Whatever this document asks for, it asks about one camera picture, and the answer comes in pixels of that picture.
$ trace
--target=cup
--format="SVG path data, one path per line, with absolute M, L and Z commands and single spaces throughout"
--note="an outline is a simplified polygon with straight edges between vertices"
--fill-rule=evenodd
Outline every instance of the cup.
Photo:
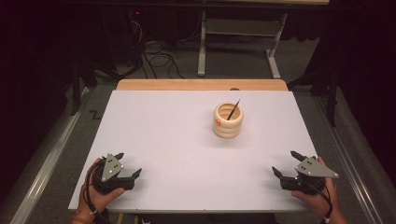
M 213 120 L 213 131 L 219 137 L 233 138 L 239 134 L 242 120 L 244 119 L 244 112 L 241 107 L 238 105 L 230 119 L 227 119 L 234 107 L 235 104 L 233 103 L 224 103 L 216 107 Z

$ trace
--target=white tabletop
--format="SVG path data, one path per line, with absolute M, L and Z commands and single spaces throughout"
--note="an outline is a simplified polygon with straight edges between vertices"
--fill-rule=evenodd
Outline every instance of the white tabletop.
M 216 136 L 215 107 L 239 99 L 241 133 Z M 78 186 L 96 158 L 124 152 L 120 176 L 143 171 L 111 211 L 301 211 L 305 205 L 281 189 L 271 169 L 297 176 L 291 150 L 316 156 L 292 92 L 113 91 Z M 79 189 L 69 209 L 77 209 Z

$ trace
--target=wooden table edge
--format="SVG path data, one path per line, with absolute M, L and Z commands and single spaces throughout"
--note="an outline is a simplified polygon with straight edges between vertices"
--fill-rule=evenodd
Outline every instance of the wooden table edge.
M 117 91 L 289 91 L 282 79 L 123 79 Z

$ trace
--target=pencil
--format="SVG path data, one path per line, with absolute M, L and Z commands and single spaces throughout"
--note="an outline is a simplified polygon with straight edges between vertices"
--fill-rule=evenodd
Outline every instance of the pencil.
M 235 106 L 233 107 L 233 110 L 231 111 L 230 115 L 228 116 L 227 120 L 230 120 L 231 116 L 233 115 L 233 112 L 235 111 L 236 107 L 239 104 L 240 99 L 238 100 L 238 102 L 236 102 Z

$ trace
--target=black cable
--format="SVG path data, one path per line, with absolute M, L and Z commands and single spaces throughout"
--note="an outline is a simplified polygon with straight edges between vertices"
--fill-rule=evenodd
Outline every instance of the black cable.
M 326 190 L 327 190 L 327 194 L 329 195 L 329 197 L 327 197 L 323 192 L 321 192 L 320 190 L 318 190 L 317 188 L 315 188 L 314 186 L 312 186 L 311 184 L 302 181 L 303 183 L 305 183 L 306 185 L 308 185 L 311 189 L 313 189 L 316 193 L 318 193 L 328 204 L 329 204 L 329 211 L 327 212 L 325 218 L 330 219 L 330 215 L 332 214 L 332 201 L 331 201 L 331 196 L 330 196 L 330 192 L 329 189 L 325 186 Z M 320 224 L 326 224 L 325 220 L 323 219 Z
M 155 46 L 159 46 L 160 48 L 155 50 L 155 51 L 147 51 L 148 47 L 152 47 L 154 45 Z M 145 59 L 146 59 L 148 65 L 150 66 L 151 71 L 154 74 L 155 78 L 158 78 L 158 76 L 157 76 L 157 73 L 155 72 L 154 67 L 164 67 L 164 66 L 166 66 L 168 64 L 169 64 L 169 67 L 168 67 L 168 71 L 167 72 L 168 72 L 168 76 L 170 78 L 173 78 L 171 76 L 171 73 L 170 73 L 170 69 L 171 69 L 171 67 L 173 65 L 175 66 L 175 68 L 177 70 L 177 75 L 179 77 L 181 77 L 181 78 L 185 78 L 185 77 L 183 77 L 180 74 L 180 71 L 179 71 L 178 66 L 176 64 L 176 61 L 175 61 L 175 58 L 169 53 L 163 53 L 163 45 L 161 45 L 159 43 L 147 43 L 147 45 L 145 46 L 145 50 L 144 50 L 143 54 L 145 56 Z M 165 58 L 166 61 L 164 63 L 161 63 L 161 64 L 154 64 L 153 61 L 155 61 L 156 59 L 160 59 L 160 58 L 161 59 Z
M 95 205 L 92 203 L 91 201 L 91 195 L 90 195 L 90 179 L 91 179 L 91 175 L 93 173 L 93 171 L 99 167 L 100 162 L 95 163 L 94 165 L 92 165 L 90 167 L 90 169 L 87 172 L 87 175 L 85 176 L 85 189 L 83 191 L 83 199 L 85 201 L 85 203 L 90 207 L 91 209 L 91 214 L 95 215 L 95 219 L 98 219 L 100 221 L 100 223 L 105 223 L 105 224 L 111 224 L 111 222 L 109 220 L 107 220 L 105 217 L 102 216 L 102 214 L 100 214 L 98 212 L 98 210 L 96 209 Z

